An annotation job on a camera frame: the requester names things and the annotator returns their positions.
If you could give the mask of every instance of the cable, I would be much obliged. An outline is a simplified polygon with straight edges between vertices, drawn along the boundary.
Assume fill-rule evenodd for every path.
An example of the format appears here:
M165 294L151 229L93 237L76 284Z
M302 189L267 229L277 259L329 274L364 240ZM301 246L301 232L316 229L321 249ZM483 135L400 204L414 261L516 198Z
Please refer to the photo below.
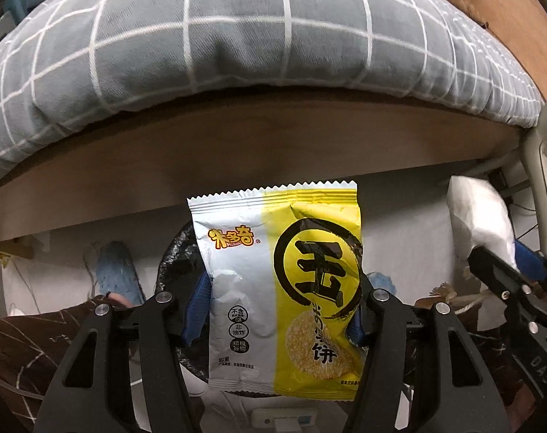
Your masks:
M251 426L251 420L249 419L249 416L247 415L247 412L245 411L245 407L243 406L243 397L238 395L237 398L239 399L239 408L241 409L241 411L243 412L243 416L245 417L245 425L249 427Z
M98 250L96 249L94 243L89 244L89 250L91 250L91 249L94 250L95 252L97 252L97 254L98 254ZM95 297L95 288L96 288L97 280L96 280L96 277L93 276L92 272L89 270L89 266L87 264L87 259L86 259L86 254L87 254L87 250L83 251L83 265L85 266L85 270L87 271L87 273L89 275L89 278L91 280L91 291L87 295L87 299L93 299Z
M536 210L533 208L527 208L525 206L518 205L517 203L511 203L511 205L517 206L518 208L522 208L523 210L526 210L529 212L534 212L534 213L536 212Z
M520 240L521 238L523 238L526 234L528 234L529 232L531 232L533 229L537 228L538 227L538 223L536 223L532 228L530 228L528 231L526 232L523 232L520 236L518 236L516 239L517 240Z
M463 312L469 311L470 309L472 309L477 304L480 304L481 302L483 302L483 300L488 298L488 296L489 296L489 294L487 294L487 293L480 293L479 297L477 297L470 304L464 306L462 309L458 309L457 311L454 311L454 314L456 314L458 316L458 315L462 314Z
M22 274L22 273L20 272L20 270L18 269L17 264L16 264L16 262L14 261L14 259L11 258L10 261L13 263L14 269L17 271L18 276L21 277L21 280L23 281L24 285L27 287L27 290L29 290L29 293L30 293L31 296L32 296L32 300L33 300L33 302L35 303L35 307L36 307L37 312L38 312L39 314L41 314L40 308L39 308L39 304L36 302L36 297L35 297L35 294L33 293L32 289L31 289L31 287L30 287L29 284L25 281L25 279L24 279L24 277L23 277L23 274Z
M239 421L237 420L237 415L235 415L234 406L231 404L231 401L227 398L225 395L225 392L220 391L220 393L223 395L223 398L225 399L225 402L227 402L227 405L229 406L229 412L231 412L231 415L234 418L235 426L237 427L238 431L241 431L241 426L239 425Z
M410 386L405 384L401 385L401 391L404 393L405 398L408 399L408 402L412 402L412 389Z
M15 394L23 395L24 397L30 397L31 399L37 399L40 401L44 399L44 395L31 393L29 391L23 391L22 389L18 389L15 386L11 386L9 383L3 381L1 378L0 378L0 386L2 388L8 389L11 392L14 392Z

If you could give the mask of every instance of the white floor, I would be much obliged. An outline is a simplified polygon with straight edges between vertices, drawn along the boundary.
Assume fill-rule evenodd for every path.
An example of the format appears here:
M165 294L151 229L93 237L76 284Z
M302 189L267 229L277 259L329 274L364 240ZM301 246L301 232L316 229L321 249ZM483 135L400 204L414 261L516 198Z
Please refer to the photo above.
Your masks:
M459 174L469 166L454 163L354 178L358 182L358 202L362 211L364 271L380 271L391 276L398 297L406 303L427 296L431 289L445 281L463 291L474 283L471 289L477 291L475 282L465 283L461 270L454 269L446 187L440 186L440 180ZM513 181L511 183L517 183L524 173L514 168L507 175ZM517 194L515 202L533 208L529 190ZM517 235L535 224L532 212L515 207L511 211ZM142 288L149 297L153 294L157 266L164 250L188 220L188 209L183 205L38 235L33 242L35 258L15 258L3 272L6 305L9 311L18 308L25 314L36 314L81 303L91 292L83 256L88 266L94 268L96 255L91 244L112 240L123 241L129 247ZM537 249L537 230L523 241ZM208 408L203 419L204 431L223 430L222 412L229 411L225 400L220 394L211 392L205 401L208 405L216 404L221 414ZM246 410L254 405L252 399L243 402ZM291 405L300 401L278 399L275 402ZM322 431L340 431L346 418L341 409L334 403L322 402L321 405L326 425ZM239 414L240 428L246 431L244 416L241 411ZM236 428L231 422L229 426L231 431Z

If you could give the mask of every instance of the yellow packaging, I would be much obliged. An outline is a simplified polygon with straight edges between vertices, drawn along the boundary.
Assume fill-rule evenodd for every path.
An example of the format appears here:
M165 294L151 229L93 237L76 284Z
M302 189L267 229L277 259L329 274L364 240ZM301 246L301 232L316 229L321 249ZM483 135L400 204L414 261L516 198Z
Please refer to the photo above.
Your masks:
M361 299L355 182L189 199L212 279L209 386L351 400L364 355L345 330Z

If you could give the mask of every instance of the robotic arm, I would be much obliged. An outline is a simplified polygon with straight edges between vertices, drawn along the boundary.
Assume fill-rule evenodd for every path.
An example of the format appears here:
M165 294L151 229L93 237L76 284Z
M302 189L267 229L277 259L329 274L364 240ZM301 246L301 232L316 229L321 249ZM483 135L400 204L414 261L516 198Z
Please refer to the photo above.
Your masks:
M547 303L533 294L526 277L487 249L474 249L469 263L471 272L505 300L512 358L539 402L519 431L547 433ZM201 278L201 272L192 275L191 287L179 295L160 292L138 308L98 306L59 366L34 432L141 432L131 400L129 341L139 342L153 433L200 432L172 347L187 343L187 307ZM408 341L416 344L417 363L405 433L510 432L492 376L447 304L430 310L405 305L368 280L362 294L348 336L368 347L368 358L344 432L396 431Z

